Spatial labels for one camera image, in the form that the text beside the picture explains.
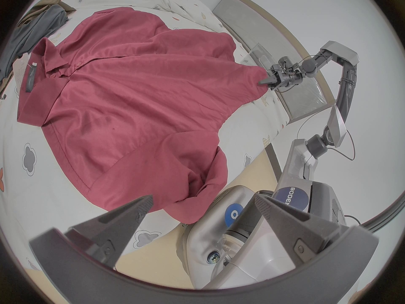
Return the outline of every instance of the shirt sleeve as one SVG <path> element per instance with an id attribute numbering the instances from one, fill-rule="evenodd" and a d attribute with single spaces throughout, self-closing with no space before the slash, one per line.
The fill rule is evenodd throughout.
<path id="1" fill-rule="evenodd" d="M 225 187 L 226 157 L 217 133 L 190 131 L 150 141 L 101 175 L 85 197 L 112 210 L 144 195 L 153 195 L 151 211 L 165 209 L 182 223 L 203 216 Z"/>

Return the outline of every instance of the screw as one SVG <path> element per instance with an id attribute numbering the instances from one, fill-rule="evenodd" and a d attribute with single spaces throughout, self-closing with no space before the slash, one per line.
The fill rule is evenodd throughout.
<path id="1" fill-rule="evenodd" d="M 208 255 L 207 262 L 209 264 L 217 263 L 220 260 L 220 257 L 220 253 L 217 250 L 214 250 Z"/>

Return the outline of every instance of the bed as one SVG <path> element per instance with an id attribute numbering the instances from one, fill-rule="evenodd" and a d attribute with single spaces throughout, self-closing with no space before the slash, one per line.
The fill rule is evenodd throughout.
<path id="1" fill-rule="evenodd" d="M 235 61 L 241 63 L 257 43 L 274 57 L 289 55 L 299 61 L 308 55 L 280 23 L 250 0 L 223 0 L 213 12 L 199 0 L 63 0 L 76 8 L 69 21 L 50 40 L 59 44 L 85 18 L 94 12 L 118 6 L 132 7 L 160 17 L 170 29 L 196 28 L 225 32 L 235 43 Z M 271 40 L 246 28 L 263 26 L 273 31 Z M 0 226 L 20 263 L 39 270 L 28 241 L 56 227 L 70 226 L 105 212 L 85 199 L 69 182 L 57 164 L 39 127 L 16 121 L 19 90 L 11 79 L 0 100 Z M 220 147 L 228 162 L 228 183 L 268 146 L 290 122 L 329 107 L 334 99 L 325 80 L 318 74 L 299 93 L 276 94 L 268 91 L 262 98 L 243 105 L 219 131 Z M 179 221 L 164 210 L 149 213 L 123 254 L 135 251 L 173 230 Z"/>

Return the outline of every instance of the blue sticker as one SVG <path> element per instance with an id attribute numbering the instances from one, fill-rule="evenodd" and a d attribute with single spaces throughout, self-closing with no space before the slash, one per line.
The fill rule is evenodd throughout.
<path id="1" fill-rule="evenodd" d="M 230 227 L 235 221 L 236 217 L 242 212 L 243 206 L 240 204 L 230 204 L 225 211 L 225 224 Z"/>
<path id="2" fill-rule="evenodd" d="M 284 187 L 276 191 L 273 196 L 276 200 L 290 205 L 297 210 L 306 209 L 309 197 L 305 191 L 297 187 Z"/>

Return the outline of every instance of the headboard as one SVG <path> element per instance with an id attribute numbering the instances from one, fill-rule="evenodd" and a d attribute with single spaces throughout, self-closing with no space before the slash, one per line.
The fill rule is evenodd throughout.
<path id="1" fill-rule="evenodd" d="M 286 27 L 251 0 L 221 0 L 213 13 L 248 52 L 259 43 L 276 61 L 288 56 L 295 63 L 309 55 Z M 290 117 L 290 123 L 335 103 L 320 71 L 315 78 L 305 78 L 296 89 L 276 93 Z"/>

